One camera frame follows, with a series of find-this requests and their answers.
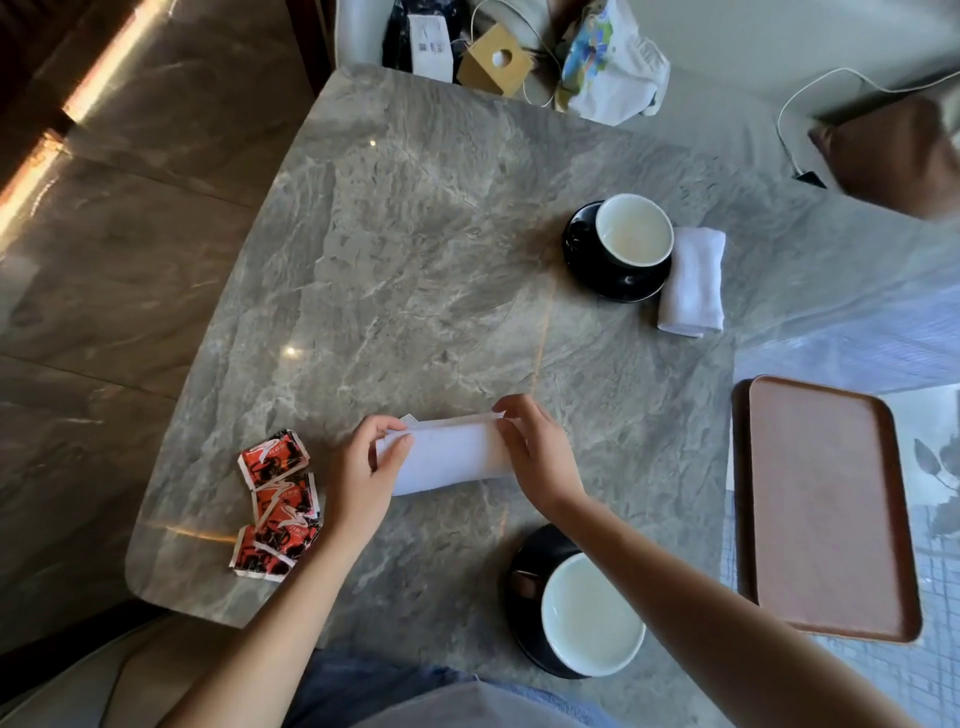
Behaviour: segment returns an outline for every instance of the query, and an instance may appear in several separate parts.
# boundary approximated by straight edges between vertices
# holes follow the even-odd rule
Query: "candy wrapper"
[[[251,490],[282,480],[306,467],[310,456],[292,429],[282,429],[259,445],[245,449],[237,458],[240,472]]]
[[[256,527],[255,539],[281,556],[296,561],[320,532],[313,477],[280,491]]]
[[[254,538],[253,526],[245,525],[237,534],[230,568],[239,576],[268,581],[283,581],[294,562]]]
[[[297,514],[308,521],[319,516],[317,486],[312,473],[296,473],[278,483],[251,491],[250,495],[257,528],[275,511],[279,521],[294,520]]]

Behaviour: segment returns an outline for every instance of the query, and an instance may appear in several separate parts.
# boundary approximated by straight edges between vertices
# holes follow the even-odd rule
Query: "forearm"
[[[164,718],[163,728],[264,728],[283,721],[360,548],[321,530],[220,663]]]
[[[739,728],[916,725],[812,640],[644,538],[606,506],[583,498],[551,516]]]

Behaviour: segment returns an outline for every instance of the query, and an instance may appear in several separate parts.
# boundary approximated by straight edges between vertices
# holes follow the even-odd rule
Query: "tissue box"
[[[533,67],[519,41],[497,23],[467,49],[457,81],[478,91],[513,96]]]

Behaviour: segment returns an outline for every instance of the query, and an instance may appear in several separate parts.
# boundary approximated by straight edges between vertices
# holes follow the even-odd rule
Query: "hand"
[[[507,395],[493,411],[509,418],[496,426],[510,451],[520,490],[538,511],[553,521],[558,507],[587,497],[564,429],[530,395]],[[520,427],[510,420],[520,420]]]
[[[414,444],[414,437],[404,435],[394,441],[376,469],[371,462],[375,463],[371,448],[387,430],[406,428],[396,417],[370,415],[353,430],[334,460],[326,487],[324,529],[348,539],[358,552],[370,542],[387,515],[396,474]]]

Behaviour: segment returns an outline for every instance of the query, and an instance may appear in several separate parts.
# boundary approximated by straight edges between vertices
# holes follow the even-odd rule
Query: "white towel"
[[[376,462],[382,461],[394,440],[412,432],[414,446],[396,476],[395,496],[504,477],[514,471],[514,466],[494,424],[501,417],[502,413],[491,412],[420,423],[407,415],[400,418],[407,429],[389,432],[376,441]]]
[[[673,266],[660,294],[657,328],[700,338],[723,330],[720,261],[727,235],[710,228],[677,228]]]

